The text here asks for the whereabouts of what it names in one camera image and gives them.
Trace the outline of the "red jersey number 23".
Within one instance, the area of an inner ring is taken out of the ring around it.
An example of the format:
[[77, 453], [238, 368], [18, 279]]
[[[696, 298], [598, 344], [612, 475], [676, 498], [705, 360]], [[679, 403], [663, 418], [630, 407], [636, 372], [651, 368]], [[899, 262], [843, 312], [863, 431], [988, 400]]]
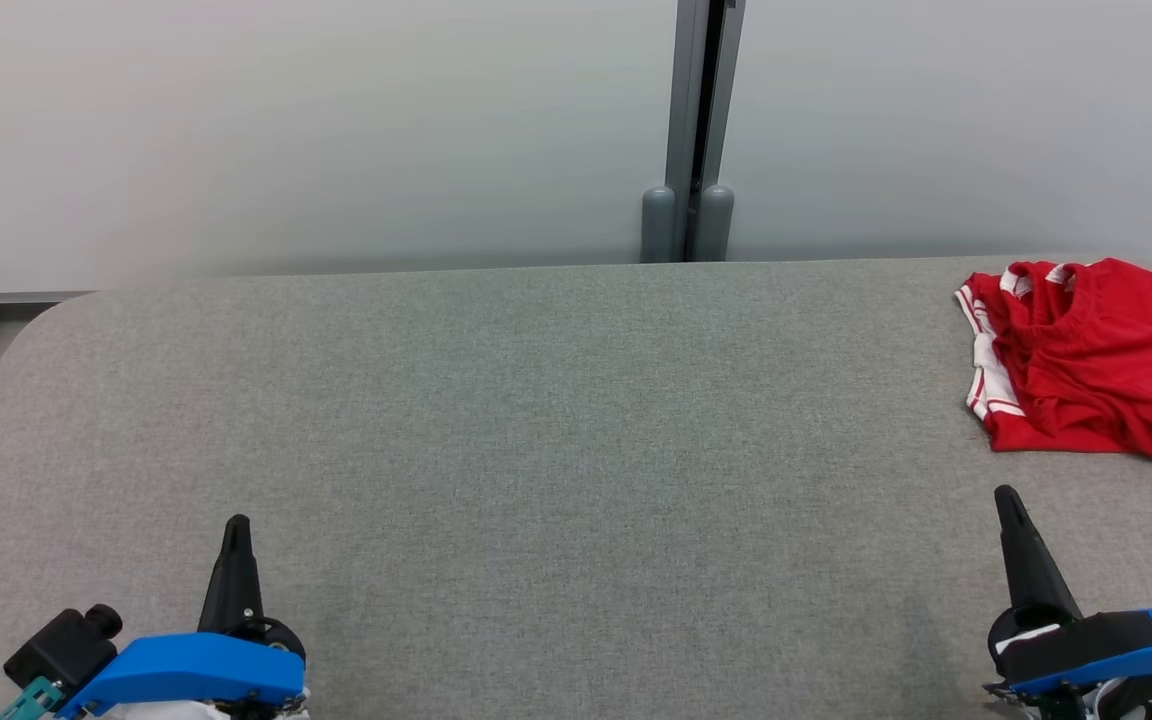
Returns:
[[998, 356], [998, 332], [986, 300], [992, 275], [970, 274], [955, 293], [957, 305], [973, 333], [973, 381], [967, 393], [967, 407], [986, 429], [990, 447], [998, 454], [1032, 450], [1030, 425], [1005, 363]]

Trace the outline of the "red shorts white trim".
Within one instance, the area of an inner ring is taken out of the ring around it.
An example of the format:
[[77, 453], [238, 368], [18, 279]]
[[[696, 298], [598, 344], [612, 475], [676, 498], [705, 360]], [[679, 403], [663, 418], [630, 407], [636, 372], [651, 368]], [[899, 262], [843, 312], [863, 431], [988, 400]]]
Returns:
[[1011, 386], [984, 406], [993, 450], [1152, 458], [1151, 270], [1014, 263], [972, 291]]

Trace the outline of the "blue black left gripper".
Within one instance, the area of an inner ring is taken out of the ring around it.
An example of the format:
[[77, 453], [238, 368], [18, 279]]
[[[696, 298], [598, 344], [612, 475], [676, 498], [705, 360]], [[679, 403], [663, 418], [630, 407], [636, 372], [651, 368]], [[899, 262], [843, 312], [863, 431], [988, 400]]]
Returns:
[[103, 717], [118, 705], [157, 702], [283, 710], [305, 694], [305, 659], [288, 643], [275, 647], [243, 638], [243, 632], [282, 629], [276, 619], [262, 616], [250, 520], [233, 515], [212, 564], [198, 632], [132, 641], [56, 708], [55, 717]]

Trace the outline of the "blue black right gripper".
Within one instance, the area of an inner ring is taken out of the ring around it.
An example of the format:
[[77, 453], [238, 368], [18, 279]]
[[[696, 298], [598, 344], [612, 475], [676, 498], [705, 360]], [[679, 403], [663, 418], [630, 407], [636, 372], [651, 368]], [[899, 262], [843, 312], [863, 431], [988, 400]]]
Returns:
[[987, 635], [1000, 700], [1152, 700], [1152, 609], [1084, 617], [1020, 492], [995, 488], [1010, 609]]

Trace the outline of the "grey partition post two feet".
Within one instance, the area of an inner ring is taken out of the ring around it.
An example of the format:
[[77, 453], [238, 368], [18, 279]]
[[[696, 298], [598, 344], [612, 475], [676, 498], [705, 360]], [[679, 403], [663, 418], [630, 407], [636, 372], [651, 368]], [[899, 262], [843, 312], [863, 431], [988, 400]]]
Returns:
[[722, 263], [735, 192], [719, 181], [748, 0], [677, 0], [664, 182], [641, 200], [641, 263]]

